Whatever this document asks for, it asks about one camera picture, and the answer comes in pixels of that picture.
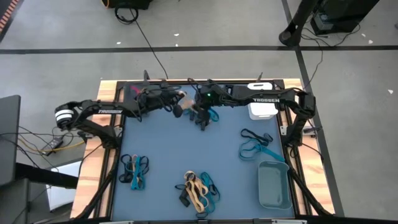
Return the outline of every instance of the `concrete floor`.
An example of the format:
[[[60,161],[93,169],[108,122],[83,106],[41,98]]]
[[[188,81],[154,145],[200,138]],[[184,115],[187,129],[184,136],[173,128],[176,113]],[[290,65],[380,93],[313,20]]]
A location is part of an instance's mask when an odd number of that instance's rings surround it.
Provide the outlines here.
[[[288,3],[294,14],[298,1]],[[397,1],[381,0],[361,23],[361,31],[344,45],[369,45],[369,40],[373,45],[398,45],[397,11]],[[147,47],[137,27],[120,24],[113,13],[97,0],[25,0],[0,49]],[[140,11],[139,23],[156,47],[278,46],[277,36],[287,25],[281,0],[154,0],[149,10]],[[333,44],[342,36],[331,35],[326,41]],[[294,51],[157,55],[170,78],[254,78],[261,72],[263,78],[302,77]],[[312,74],[320,52],[305,51],[303,57]],[[347,217],[398,220],[397,58],[396,50],[327,51],[312,81]],[[21,126],[37,133],[49,133],[55,126],[53,110],[58,105],[95,98],[101,80],[138,79],[144,69],[151,78],[164,77],[152,53],[0,55],[0,67],[6,79],[0,82],[0,96],[21,95]],[[40,140],[28,140],[42,146]],[[54,165],[75,161],[83,150],[62,151],[48,160]],[[49,167],[41,157],[33,158]],[[29,163],[22,154],[17,160]],[[46,201],[45,195],[35,201],[31,222],[51,216]]]

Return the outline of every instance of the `gray plastic bin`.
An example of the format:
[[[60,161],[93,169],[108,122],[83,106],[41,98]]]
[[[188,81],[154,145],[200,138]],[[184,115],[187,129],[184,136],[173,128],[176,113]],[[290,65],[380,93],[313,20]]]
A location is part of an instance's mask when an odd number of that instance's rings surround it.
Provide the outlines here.
[[[263,161],[259,164],[259,201],[263,207],[289,209],[292,206],[288,170],[289,166],[284,162]]]

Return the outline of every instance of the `blue table surface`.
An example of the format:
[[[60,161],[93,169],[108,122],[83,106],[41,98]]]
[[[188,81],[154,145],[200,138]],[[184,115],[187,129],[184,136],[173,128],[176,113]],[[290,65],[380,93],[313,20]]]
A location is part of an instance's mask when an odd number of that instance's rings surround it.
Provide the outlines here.
[[[193,96],[194,90],[183,90]],[[293,217],[292,208],[274,210],[259,203],[258,165],[261,161],[276,161],[261,153],[255,161],[238,157],[239,145],[246,141],[240,136],[243,128],[257,134],[268,133],[274,141],[269,149],[282,156],[276,117],[253,121],[247,106],[235,108],[214,107],[220,120],[211,123],[205,131],[189,120],[188,116],[174,118],[165,110],[151,112],[139,123],[126,119],[121,155],[147,156],[150,170],[145,175],[146,188],[131,190],[130,184],[116,182],[113,203],[113,221],[124,220],[194,220],[196,210],[191,204],[184,207],[178,199],[188,170],[197,175],[210,174],[221,193],[216,210],[207,219],[284,218]],[[124,173],[119,163],[118,176]]]

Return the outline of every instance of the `wooden table frame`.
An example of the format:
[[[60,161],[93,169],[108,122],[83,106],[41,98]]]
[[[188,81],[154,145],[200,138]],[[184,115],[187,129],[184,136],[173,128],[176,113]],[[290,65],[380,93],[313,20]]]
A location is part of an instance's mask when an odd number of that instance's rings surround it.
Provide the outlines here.
[[[123,86],[121,85],[122,80],[104,80],[101,81],[98,92],[98,100],[103,101],[114,101],[114,100],[123,100],[123,94],[120,93],[120,90]],[[142,80],[123,80],[129,82],[141,82]],[[255,79],[221,79],[215,80],[216,82],[233,82],[233,83],[242,83],[242,82],[255,82]],[[274,80],[279,83],[279,86],[284,85],[284,88],[302,88],[300,79],[298,78],[288,78],[283,80]],[[160,80],[151,80],[151,82],[160,82]],[[181,83],[186,82],[186,80],[168,80],[170,83]],[[290,111],[281,111],[280,112],[280,122],[283,125],[288,125],[294,119],[294,113]],[[97,114],[93,116],[93,121],[100,125],[115,125],[115,124],[123,124],[123,118],[120,116],[111,116],[111,115],[102,115]],[[311,138],[310,136],[303,137],[303,143],[315,148],[318,150],[318,141],[315,138]],[[87,142],[85,156],[92,152],[98,145],[101,144],[101,141],[98,138],[90,139]],[[325,175],[325,168],[320,159],[320,156],[317,152],[307,148],[306,146],[298,147],[298,156],[296,159],[290,158],[292,164],[299,174],[303,176],[305,179],[305,183],[307,187],[310,189],[312,194],[314,194],[315,198],[322,204],[322,206],[328,210],[330,213],[334,213],[337,210],[341,210],[341,202],[340,196],[338,192],[332,192],[333,194],[333,202],[331,198],[331,192],[328,186],[328,183],[332,182],[334,185],[335,179],[327,179]],[[115,151],[105,151],[102,147],[99,147],[95,152],[93,152],[89,157],[87,157],[81,167],[81,174],[79,176],[78,186],[76,188],[75,200],[72,207],[72,212],[70,217],[73,218],[81,213],[81,211],[85,208],[88,202],[91,200],[92,196],[98,189],[101,178],[106,175],[114,161]],[[105,193],[102,196],[100,203],[97,205],[94,212],[91,214],[91,217],[105,217],[110,216],[113,204],[113,183],[111,183],[106,189]],[[313,208],[308,204],[306,199],[303,197],[301,190],[294,183],[295,187],[292,188],[293,194],[296,195],[297,199],[297,209],[295,210],[295,214],[305,215],[309,211],[309,214],[316,215]]]

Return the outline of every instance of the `tripod leg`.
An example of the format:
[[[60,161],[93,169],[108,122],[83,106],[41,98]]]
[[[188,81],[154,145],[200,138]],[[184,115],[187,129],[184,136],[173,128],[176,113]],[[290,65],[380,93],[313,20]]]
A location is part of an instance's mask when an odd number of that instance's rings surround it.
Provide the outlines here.
[[[302,0],[298,6],[297,12],[287,28],[279,34],[279,40],[282,44],[293,47],[297,46],[301,40],[301,32],[313,8],[318,0]]]

